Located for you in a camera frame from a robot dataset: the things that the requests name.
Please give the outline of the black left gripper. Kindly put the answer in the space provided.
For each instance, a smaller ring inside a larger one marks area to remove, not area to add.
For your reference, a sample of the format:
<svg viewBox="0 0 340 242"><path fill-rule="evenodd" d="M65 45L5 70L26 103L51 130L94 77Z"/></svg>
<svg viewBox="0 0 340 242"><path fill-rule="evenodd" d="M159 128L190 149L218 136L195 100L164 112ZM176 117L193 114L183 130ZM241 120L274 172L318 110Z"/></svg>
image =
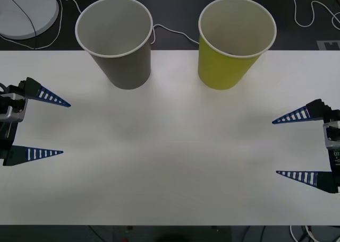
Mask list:
<svg viewBox="0 0 340 242"><path fill-rule="evenodd" d="M54 105L67 108L71 107L67 101L30 77L27 77L25 81L25 96L28 99L52 103ZM63 153L61 150L40 149L15 145L12 146L17 127L18 123L16 122L1 122L0 154L1 159L3 159L3 166L16 166L26 162L40 160Z"/></svg>

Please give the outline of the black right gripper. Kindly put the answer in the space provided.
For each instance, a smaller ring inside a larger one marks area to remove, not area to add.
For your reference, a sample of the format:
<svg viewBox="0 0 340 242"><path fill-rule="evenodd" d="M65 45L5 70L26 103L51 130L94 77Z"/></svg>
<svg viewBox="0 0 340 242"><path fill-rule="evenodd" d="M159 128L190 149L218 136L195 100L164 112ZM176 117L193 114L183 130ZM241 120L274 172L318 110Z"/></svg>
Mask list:
<svg viewBox="0 0 340 242"><path fill-rule="evenodd" d="M285 124L306 122L313 120L323 120L323 117L330 111L330 107L321 99L316 99L305 106L287 113L274 121L272 124ZM340 151L339 149L329 149L329 162L332 172L339 173ZM330 171L287 171L277 170L276 173L294 181L304 183L311 187L330 194L339 194L339 184L334 181L334 176Z"/></svg>

